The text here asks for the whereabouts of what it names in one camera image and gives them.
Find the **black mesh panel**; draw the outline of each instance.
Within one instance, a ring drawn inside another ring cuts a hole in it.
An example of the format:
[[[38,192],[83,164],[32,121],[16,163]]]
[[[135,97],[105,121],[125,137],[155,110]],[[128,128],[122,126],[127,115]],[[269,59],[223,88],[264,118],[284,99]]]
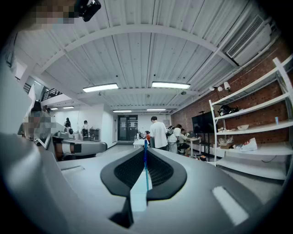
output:
[[[144,169],[144,151],[117,166],[114,170],[115,176],[125,183],[130,189],[134,186],[142,170]]]
[[[173,175],[173,168],[170,164],[161,160],[148,151],[147,153],[147,169],[152,180],[152,187],[163,184]]]

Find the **glass door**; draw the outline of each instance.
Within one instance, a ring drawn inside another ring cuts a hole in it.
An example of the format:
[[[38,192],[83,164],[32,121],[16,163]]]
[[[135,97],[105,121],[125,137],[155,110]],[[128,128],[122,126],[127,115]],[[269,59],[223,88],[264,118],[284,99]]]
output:
[[[138,133],[137,115],[118,116],[118,140],[134,141]]]

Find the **bowl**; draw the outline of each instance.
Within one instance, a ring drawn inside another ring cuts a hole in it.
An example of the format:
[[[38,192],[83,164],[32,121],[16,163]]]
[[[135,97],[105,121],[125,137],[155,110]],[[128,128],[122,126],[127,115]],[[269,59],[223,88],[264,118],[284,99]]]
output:
[[[247,130],[248,129],[248,126],[249,126],[249,124],[245,124],[245,125],[238,126],[237,128],[240,131],[244,131],[244,130]]]
[[[200,159],[201,159],[201,161],[206,161],[206,157],[203,155],[200,157]]]

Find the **blue cable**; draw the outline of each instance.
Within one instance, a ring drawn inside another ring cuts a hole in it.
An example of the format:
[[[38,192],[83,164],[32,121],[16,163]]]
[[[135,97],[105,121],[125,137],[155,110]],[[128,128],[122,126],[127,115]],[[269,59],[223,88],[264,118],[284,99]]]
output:
[[[148,191],[148,172],[147,172],[147,140],[145,140],[145,156],[143,159],[145,163],[145,170],[146,170],[146,189]]]

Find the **black camera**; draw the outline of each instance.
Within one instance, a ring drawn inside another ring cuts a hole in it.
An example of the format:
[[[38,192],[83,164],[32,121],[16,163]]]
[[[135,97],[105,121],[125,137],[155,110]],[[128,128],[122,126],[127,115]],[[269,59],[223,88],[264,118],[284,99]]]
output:
[[[78,12],[79,17],[83,18],[84,22],[88,22],[101,7],[98,0],[92,0],[90,4],[88,4],[88,0],[77,0],[75,11]]]

